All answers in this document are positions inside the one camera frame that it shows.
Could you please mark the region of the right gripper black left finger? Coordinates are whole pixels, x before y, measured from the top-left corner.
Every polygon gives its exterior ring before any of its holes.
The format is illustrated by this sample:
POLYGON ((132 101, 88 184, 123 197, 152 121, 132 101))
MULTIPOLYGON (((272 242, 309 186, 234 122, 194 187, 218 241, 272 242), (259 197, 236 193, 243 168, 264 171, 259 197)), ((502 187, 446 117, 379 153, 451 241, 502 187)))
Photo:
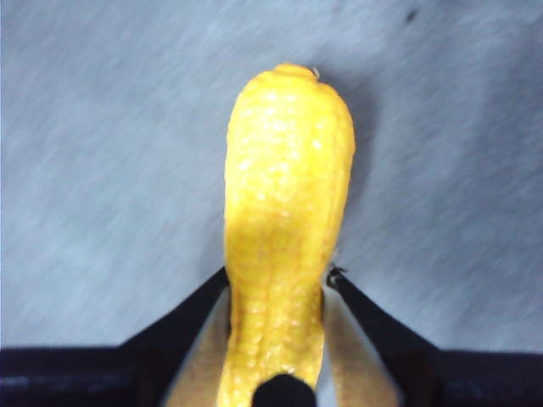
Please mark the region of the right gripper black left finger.
POLYGON ((119 345, 1 351, 3 406, 158 406, 196 351, 228 287, 219 269, 173 310, 119 345))

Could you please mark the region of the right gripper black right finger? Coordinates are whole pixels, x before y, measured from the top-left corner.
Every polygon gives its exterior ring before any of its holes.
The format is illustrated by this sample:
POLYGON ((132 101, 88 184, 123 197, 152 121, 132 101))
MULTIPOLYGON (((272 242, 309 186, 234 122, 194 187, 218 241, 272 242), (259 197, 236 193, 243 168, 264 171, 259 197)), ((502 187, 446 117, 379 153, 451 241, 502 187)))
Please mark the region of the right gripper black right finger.
POLYGON ((333 267, 323 323, 339 406, 540 406, 542 356, 438 348, 333 267))

